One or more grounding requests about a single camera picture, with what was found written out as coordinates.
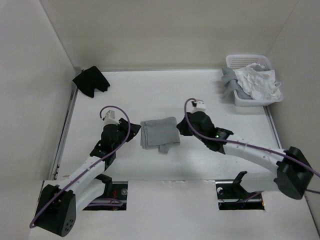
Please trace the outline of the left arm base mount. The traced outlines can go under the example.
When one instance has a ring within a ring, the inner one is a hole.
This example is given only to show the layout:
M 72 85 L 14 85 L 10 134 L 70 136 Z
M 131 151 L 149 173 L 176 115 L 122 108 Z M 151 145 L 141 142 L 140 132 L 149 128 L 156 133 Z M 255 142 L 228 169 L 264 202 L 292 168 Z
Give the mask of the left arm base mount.
M 100 174 L 96 178 L 104 184 L 102 195 L 94 199 L 84 211 L 126 211 L 128 182 L 113 181 L 110 176 Z

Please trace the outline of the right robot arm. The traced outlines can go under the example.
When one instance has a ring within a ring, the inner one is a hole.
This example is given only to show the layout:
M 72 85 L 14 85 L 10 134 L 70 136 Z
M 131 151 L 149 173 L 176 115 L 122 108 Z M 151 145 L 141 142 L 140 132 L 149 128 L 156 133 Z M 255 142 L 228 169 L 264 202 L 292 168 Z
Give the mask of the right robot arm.
M 202 111 L 187 112 L 176 127 L 182 136 L 198 138 L 211 151 L 244 159 L 269 171 L 258 176 L 249 175 L 246 170 L 240 172 L 231 189 L 238 198 L 258 191 L 279 191 L 291 199 L 300 200 L 314 175 L 299 148 L 291 146 L 285 150 L 255 146 L 230 130 L 216 127 Z

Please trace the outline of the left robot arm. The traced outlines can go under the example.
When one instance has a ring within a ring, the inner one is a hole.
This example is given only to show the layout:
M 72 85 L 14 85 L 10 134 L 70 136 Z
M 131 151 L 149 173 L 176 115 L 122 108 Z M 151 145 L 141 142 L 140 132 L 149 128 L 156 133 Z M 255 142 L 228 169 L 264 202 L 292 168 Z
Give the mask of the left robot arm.
M 116 151 L 132 140 L 141 129 L 139 124 L 121 118 L 104 118 L 101 139 L 87 160 L 69 177 L 56 185 L 46 185 L 41 192 L 30 227 L 39 227 L 60 237 L 73 228 L 77 213 L 96 198 L 112 195 L 112 178 L 104 175 L 116 158 Z

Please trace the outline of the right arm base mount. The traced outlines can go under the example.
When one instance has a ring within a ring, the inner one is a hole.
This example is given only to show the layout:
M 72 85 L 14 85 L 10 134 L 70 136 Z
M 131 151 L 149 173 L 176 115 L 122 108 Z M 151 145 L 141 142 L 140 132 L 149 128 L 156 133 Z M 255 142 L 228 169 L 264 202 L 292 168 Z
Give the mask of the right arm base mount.
M 265 210 L 262 191 L 248 192 L 241 182 L 247 171 L 241 171 L 234 180 L 215 182 L 220 211 Z

